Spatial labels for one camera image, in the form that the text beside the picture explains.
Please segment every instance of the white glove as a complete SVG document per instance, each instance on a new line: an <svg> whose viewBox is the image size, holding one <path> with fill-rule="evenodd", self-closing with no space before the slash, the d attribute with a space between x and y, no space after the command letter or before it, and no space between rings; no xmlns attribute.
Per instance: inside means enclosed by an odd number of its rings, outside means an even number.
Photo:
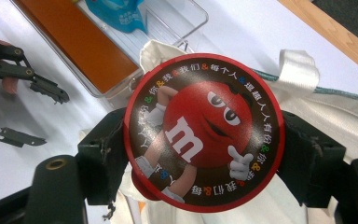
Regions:
<svg viewBox="0 0 358 224"><path fill-rule="evenodd" d="M254 156L251 153L242 156L234 146L228 147L228 154L233 158L233 161L229 164L229 176L238 180L246 180L249 174L249 164Z"/></svg>
<svg viewBox="0 0 358 224"><path fill-rule="evenodd" d="M156 108L154 108L152 111L144 112L144 122L148 123L152 127L156 127L162 124L162 121L164 119L165 109L167 106L161 105L159 103L156 103Z"/></svg>

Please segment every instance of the blue packaging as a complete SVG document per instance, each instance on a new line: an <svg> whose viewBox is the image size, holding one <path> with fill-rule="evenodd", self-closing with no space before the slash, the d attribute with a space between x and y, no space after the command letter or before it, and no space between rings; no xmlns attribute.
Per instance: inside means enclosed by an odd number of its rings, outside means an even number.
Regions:
<svg viewBox="0 0 358 224"><path fill-rule="evenodd" d="M89 10L111 27L131 33L140 29L146 33L138 6L144 0L86 0Z"/></svg>

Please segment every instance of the clear plastic container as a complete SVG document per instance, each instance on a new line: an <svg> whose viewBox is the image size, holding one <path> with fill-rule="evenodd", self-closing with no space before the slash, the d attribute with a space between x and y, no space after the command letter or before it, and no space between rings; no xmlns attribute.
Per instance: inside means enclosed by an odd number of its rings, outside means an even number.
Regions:
<svg viewBox="0 0 358 224"><path fill-rule="evenodd" d="M150 39L177 46L187 52L195 52L199 44L197 41L202 36L200 28L208 21L208 13L193 0L144 0L139 9L147 34L140 30L126 34L96 17L89 11L84 0L77 2L77 6L138 65L139 52ZM99 92L80 72L75 71L75 75L91 95L109 99L130 88L132 82L142 76L143 72L141 69L134 71L108 92Z"/></svg>

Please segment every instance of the round tin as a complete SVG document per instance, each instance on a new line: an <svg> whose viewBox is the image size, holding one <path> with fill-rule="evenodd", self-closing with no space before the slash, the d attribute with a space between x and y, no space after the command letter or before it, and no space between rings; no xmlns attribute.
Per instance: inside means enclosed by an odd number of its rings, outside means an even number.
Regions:
<svg viewBox="0 0 358 224"><path fill-rule="evenodd" d="M250 68L187 54L147 73L124 118L132 179L149 199L221 212L254 198L284 149L279 105Z"/></svg>

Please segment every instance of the gray carpet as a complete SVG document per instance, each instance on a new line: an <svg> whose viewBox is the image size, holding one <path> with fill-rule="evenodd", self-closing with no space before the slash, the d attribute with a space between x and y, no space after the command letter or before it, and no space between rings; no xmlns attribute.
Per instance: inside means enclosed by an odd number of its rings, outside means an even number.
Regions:
<svg viewBox="0 0 358 224"><path fill-rule="evenodd" d="M312 3L358 37L358 0L314 0Z"/></svg>

